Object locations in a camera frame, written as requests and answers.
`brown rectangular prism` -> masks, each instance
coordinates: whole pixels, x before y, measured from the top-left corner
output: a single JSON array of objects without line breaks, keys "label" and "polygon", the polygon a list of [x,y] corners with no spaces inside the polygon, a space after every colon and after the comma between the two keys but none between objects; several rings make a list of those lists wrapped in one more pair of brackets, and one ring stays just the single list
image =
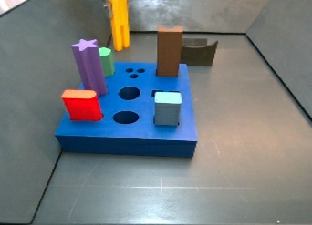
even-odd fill
[{"label": "brown rectangular prism", "polygon": [[183,28],[158,27],[157,30],[157,72],[158,76],[179,75]]}]

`black curved object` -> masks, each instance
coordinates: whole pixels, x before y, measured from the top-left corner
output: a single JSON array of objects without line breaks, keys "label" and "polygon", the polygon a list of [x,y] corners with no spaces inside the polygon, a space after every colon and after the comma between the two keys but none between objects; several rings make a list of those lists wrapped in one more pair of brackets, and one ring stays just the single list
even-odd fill
[{"label": "black curved object", "polygon": [[218,41],[208,46],[205,38],[183,38],[181,63],[189,66],[212,66]]}]

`purple star prism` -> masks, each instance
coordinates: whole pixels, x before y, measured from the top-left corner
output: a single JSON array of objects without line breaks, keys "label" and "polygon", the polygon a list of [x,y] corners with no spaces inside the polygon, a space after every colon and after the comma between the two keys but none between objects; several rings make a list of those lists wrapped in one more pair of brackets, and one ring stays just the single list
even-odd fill
[{"label": "purple star prism", "polygon": [[107,94],[96,39],[80,39],[71,48],[84,89],[94,90],[98,95]]}]

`gray wall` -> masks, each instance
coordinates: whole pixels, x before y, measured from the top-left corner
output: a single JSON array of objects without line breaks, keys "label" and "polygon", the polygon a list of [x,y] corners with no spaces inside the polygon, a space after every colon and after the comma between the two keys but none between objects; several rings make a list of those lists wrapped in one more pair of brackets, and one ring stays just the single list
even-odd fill
[{"label": "gray wall", "polygon": [[102,0],[31,0],[0,18],[0,222],[31,222],[60,154],[60,95],[79,84],[70,45],[108,36]]},{"label": "gray wall", "polygon": [[130,30],[182,25],[187,32],[246,33],[268,0],[130,0]]},{"label": "gray wall", "polygon": [[312,0],[272,0],[248,31],[283,82],[312,116]]}]

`blue foam block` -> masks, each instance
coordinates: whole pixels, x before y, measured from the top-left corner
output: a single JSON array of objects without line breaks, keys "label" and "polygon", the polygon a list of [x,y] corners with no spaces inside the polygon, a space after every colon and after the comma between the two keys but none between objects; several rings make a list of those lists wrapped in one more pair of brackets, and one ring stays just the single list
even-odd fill
[{"label": "blue foam block", "polygon": [[[155,63],[115,62],[115,73],[106,78],[106,85],[108,94],[99,96],[100,121],[72,121],[66,112],[55,133],[62,149],[70,152],[193,157],[197,125],[186,65],[181,64],[178,77],[157,77]],[[179,91],[182,94],[177,127],[154,124],[155,90]]]}]

